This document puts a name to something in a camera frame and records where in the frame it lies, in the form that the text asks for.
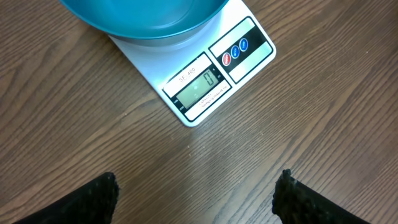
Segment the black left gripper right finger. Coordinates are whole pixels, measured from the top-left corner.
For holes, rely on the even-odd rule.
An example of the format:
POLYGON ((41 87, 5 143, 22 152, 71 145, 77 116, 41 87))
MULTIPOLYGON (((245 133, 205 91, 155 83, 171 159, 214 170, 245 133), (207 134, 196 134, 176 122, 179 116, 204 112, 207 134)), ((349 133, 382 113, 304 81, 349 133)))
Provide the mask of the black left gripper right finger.
POLYGON ((369 224, 293 178, 290 169, 275 183, 272 213, 283 224, 369 224))

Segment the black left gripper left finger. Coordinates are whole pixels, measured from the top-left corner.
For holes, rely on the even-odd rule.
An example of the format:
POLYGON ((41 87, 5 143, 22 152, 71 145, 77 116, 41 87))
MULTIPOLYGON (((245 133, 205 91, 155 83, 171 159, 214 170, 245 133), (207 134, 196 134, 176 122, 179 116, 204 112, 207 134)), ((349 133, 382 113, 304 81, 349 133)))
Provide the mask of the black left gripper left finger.
POLYGON ((110 224, 119 199, 119 185, 105 172, 17 224, 110 224))

